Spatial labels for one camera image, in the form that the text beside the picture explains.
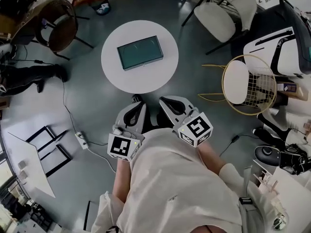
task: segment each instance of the white seat cushion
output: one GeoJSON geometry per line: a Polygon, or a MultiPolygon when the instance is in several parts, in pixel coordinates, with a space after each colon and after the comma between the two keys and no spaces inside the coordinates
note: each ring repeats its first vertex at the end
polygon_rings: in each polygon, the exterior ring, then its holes
{"type": "Polygon", "coordinates": [[[194,9],[194,14],[220,42],[228,41],[235,33],[229,14],[214,2],[205,2],[194,9]]]}

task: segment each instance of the gray floor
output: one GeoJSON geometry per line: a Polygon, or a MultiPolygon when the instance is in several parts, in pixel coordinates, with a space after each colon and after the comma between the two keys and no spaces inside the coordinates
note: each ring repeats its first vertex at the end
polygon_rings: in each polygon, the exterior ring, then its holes
{"type": "MultiPolygon", "coordinates": [[[[251,134],[251,129],[260,123],[254,116],[235,112],[226,102],[208,102],[198,93],[221,92],[222,71],[216,67],[201,67],[204,63],[225,65],[231,59],[229,47],[209,56],[205,52],[219,42],[192,17],[184,28],[181,23],[191,10],[186,3],[182,8],[177,0],[111,0],[112,11],[103,17],[97,16],[90,7],[77,9],[80,16],[91,20],[79,20],[77,36],[94,45],[93,50],[80,42],[73,42],[62,54],[70,61],[54,56],[47,48],[31,43],[27,46],[27,59],[39,59],[48,63],[63,64],[70,73],[65,84],[65,102],[73,114],[76,130],[84,131],[89,140],[106,143],[111,126],[120,109],[131,102],[132,94],[114,87],[105,77],[101,65],[102,46],[109,34],[118,26],[132,20],[150,20],[165,27],[175,38],[179,49],[179,63],[171,80],[155,92],[144,94],[152,114],[157,111],[158,98],[177,95],[188,98],[205,112],[214,126],[210,139],[220,153],[236,134],[251,134]]],[[[25,49],[19,48],[17,58],[24,59],[25,49]]],[[[18,66],[30,66],[31,62],[18,66]]],[[[56,195],[51,198],[36,190],[30,195],[51,213],[60,225],[82,229],[87,202],[99,201],[106,190],[111,191],[114,173],[107,163],[82,150],[74,136],[69,114],[63,106],[63,85],[59,79],[47,81],[44,92],[38,94],[33,85],[24,93],[13,97],[11,106],[5,110],[1,128],[5,134],[13,133],[26,139],[42,126],[50,124],[56,133],[71,131],[61,140],[73,160],[49,177],[56,195]]],[[[223,158],[233,163],[241,173],[250,165],[257,141],[242,137],[230,146],[223,158]]],[[[91,145],[97,153],[106,155],[106,147],[91,145]]],[[[110,159],[116,166],[116,160],[110,159]]]]}

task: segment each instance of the white t-shirt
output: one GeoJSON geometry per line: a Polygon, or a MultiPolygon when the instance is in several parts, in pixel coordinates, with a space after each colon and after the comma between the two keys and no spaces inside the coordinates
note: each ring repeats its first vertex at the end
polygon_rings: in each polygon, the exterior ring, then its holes
{"type": "Polygon", "coordinates": [[[190,233],[201,225],[242,232],[238,195],[243,179],[232,164],[218,176],[171,129],[153,130],[145,137],[131,163],[126,203],[107,192],[102,195],[93,233],[115,225],[122,233],[190,233]]]}

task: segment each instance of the forearm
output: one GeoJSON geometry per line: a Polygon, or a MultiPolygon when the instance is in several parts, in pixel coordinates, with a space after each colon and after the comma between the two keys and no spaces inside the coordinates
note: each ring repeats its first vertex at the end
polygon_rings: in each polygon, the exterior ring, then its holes
{"type": "Polygon", "coordinates": [[[226,164],[218,154],[215,153],[209,142],[205,141],[197,147],[202,161],[206,167],[212,172],[219,175],[220,170],[226,164]]]}
{"type": "Polygon", "coordinates": [[[126,202],[127,195],[130,191],[131,168],[128,161],[118,160],[115,183],[112,194],[119,198],[123,203],[126,202]]]}

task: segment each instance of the white tabletop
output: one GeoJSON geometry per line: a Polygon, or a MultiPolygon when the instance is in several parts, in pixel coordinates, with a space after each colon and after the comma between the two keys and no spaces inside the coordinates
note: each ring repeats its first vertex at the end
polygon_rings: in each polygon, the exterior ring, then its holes
{"type": "Polygon", "coordinates": [[[167,83],[178,64],[178,47],[173,36],[151,21],[131,21],[119,26],[106,39],[102,50],[102,67],[106,77],[118,89],[129,93],[152,92],[167,83]],[[117,47],[157,36],[163,59],[128,71],[122,69],[117,47]]]}
{"type": "Polygon", "coordinates": [[[10,133],[6,135],[5,139],[7,140],[8,156],[17,176],[20,174],[19,162],[24,161],[26,163],[23,171],[27,174],[27,178],[22,181],[25,183],[23,186],[26,190],[33,190],[36,187],[55,198],[43,171],[36,147],[10,133]]]}
{"type": "Polygon", "coordinates": [[[249,72],[242,61],[232,61],[225,70],[224,94],[234,104],[241,104],[247,96],[249,72]]]}

